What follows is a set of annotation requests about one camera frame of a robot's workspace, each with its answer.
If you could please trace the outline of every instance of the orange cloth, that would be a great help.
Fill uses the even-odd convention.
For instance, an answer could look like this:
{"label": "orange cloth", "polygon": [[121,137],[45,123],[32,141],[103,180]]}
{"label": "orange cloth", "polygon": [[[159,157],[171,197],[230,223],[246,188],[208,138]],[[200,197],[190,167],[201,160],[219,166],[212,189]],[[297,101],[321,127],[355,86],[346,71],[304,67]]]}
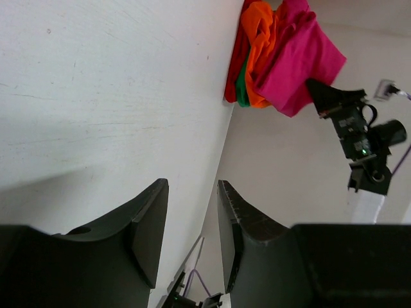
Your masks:
{"label": "orange cloth", "polygon": [[268,56],[274,49],[277,23],[283,21],[285,15],[285,5],[280,5],[277,11],[273,12],[271,6],[264,1],[251,3],[249,8],[241,15],[241,25],[251,45],[249,61],[245,71],[245,84],[251,107],[265,108],[272,106],[263,96],[254,91],[254,81],[257,79],[258,74],[262,72]]}

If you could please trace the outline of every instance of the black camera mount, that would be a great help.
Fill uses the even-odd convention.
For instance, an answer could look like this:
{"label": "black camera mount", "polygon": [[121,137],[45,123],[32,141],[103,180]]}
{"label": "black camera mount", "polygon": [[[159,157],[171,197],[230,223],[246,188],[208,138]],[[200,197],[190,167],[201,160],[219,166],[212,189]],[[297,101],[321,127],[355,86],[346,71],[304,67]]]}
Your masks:
{"label": "black camera mount", "polygon": [[[392,178],[387,167],[389,147],[407,139],[404,126],[391,120],[372,127],[378,112],[368,104],[364,90],[338,90],[314,79],[306,86],[320,118],[333,121],[345,156],[353,161],[348,187],[387,195]],[[366,107],[372,111],[369,122],[363,116]]]}

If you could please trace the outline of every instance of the green cloth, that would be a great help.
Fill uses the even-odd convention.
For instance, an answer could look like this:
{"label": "green cloth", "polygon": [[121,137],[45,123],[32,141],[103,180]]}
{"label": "green cloth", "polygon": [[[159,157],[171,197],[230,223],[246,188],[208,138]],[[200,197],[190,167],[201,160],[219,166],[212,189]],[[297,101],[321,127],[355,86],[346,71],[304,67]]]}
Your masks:
{"label": "green cloth", "polygon": [[249,95],[247,94],[247,88],[245,86],[245,70],[247,68],[248,60],[249,56],[245,59],[240,75],[238,75],[238,79],[236,81],[237,102],[241,107],[250,107]]}

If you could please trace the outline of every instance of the red cloth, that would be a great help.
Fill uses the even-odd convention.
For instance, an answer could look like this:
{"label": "red cloth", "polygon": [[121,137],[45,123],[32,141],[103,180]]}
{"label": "red cloth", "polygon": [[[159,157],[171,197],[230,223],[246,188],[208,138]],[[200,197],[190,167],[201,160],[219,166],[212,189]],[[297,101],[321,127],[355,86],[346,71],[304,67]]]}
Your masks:
{"label": "red cloth", "polygon": [[[241,9],[241,14],[247,8],[249,8],[251,3],[256,1],[260,0],[244,0],[243,8]],[[236,41],[234,43],[234,49],[232,50],[229,73],[227,76],[227,83],[225,84],[224,91],[225,100],[230,103],[235,103],[237,101],[236,81],[238,79],[238,75],[240,75],[240,71],[243,67],[244,61],[247,59],[247,56],[249,55],[249,51],[249,38],[245,34],[243,26],[241,25],[241,23],[239,23]]]}

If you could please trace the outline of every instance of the pile of clothes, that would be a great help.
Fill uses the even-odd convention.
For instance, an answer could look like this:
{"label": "pile of clothes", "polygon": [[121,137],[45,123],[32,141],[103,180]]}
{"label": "pile of clothes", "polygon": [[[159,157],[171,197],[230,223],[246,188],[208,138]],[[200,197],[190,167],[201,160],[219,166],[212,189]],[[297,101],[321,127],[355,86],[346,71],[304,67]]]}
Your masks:
{"label": "pile of clothes", "polygon": [[276,11],[245,0],[224,96],[241,107],[274,106],[293,117],[312,102],[305,81],[331,85],[345,61],[306,0],[284,0]]}

